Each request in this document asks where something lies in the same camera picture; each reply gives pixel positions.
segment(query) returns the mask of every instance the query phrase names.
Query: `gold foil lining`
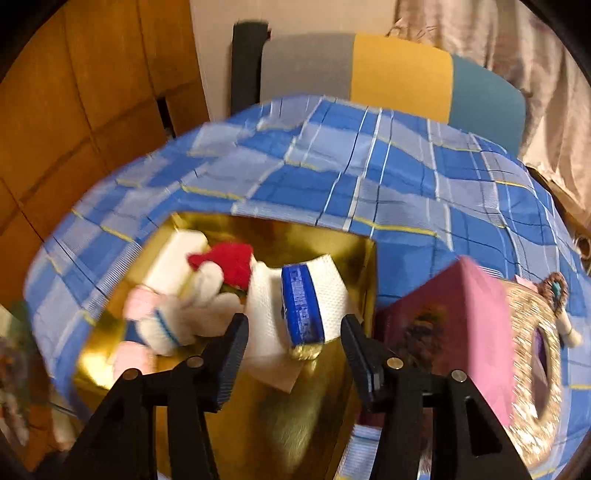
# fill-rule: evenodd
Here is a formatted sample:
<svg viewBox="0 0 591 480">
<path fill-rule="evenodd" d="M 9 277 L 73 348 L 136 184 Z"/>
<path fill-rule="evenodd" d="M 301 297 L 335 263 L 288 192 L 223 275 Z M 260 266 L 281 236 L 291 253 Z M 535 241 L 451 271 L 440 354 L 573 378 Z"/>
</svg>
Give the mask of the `gold foil lining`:
<svg viewBox="0 0 591 480">
<path fill-rule="evenodd" d="M 121 312 L 127 293 L 142 282 L 160 248 L 178 228 L 202 231 L 210 245 L 249 243 L 257 260 L 271 268 L 330 254 L 353 304 L 362 313 L 365 333 L 371 333 L 376 298 L 376 259 L 371 240 L 276 220 L 175 213 L 154 232 L 115 288 L 79 357 L 74 384 L 91 410 L 113 384 L 111 357 L 124 335 Z M 200 353 L 203 347 L 200 340 L 179 349 L 173 357 L 158 357 L 157 369 L 170 369 Z M 338 340 L 323 345 L 317 359 L 304 363 L 291 394 L 241 371 L 222 411 L 206 414 L 219 476 L 228 480 L 333 480 L 360 407 Z M 164 408 L 157 408 L 156 418 L 158 469 L 170 476 Z"/>
</svg>

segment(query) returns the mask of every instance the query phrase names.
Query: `stuffed toy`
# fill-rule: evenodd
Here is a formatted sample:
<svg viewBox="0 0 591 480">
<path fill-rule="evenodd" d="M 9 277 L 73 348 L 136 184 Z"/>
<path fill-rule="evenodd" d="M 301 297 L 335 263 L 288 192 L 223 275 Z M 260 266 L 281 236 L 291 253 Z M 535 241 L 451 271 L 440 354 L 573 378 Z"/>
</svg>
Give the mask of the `stuffed toy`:
<svg viewBox="0 0 591 480">
<path fill-rule="evenodd" d="M 252 247 L 227 243 L 208 249 L 201 232 L 176 231 L 144 284 L 129 292 L 123 309 L 125 337 L 113 356 L 113 380 L 128 368 L 153 373 L 156 355 L 170 356 L 178 347 L 193 344 L 195 336 L 223 335 L 234 314 L 242 313 L 238 295 L 220 291 L 224 284 L 248 289 Z"/>
</svg>

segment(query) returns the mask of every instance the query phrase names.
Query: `wall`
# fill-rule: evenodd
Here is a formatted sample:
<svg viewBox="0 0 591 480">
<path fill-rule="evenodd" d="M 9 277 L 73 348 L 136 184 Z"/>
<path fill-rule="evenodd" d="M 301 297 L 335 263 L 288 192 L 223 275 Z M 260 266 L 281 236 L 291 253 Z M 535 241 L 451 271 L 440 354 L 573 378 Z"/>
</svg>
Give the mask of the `wall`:
<svg viewBox="0 0 591 480">
<path fill-rule="evenodd" d="M 232 27 L 266 20 L 272 34 L 345 31 L 385 35 L 396 0 L 191 0 L 195 42 L 211 119 L 229 110 Z"/>
<path fill-rule="evenodd" d="M 0 303 L 42 239 L 111 171 L 208 120 L 189 0 L 70 0 L 0 83 Z"/>
</svg>

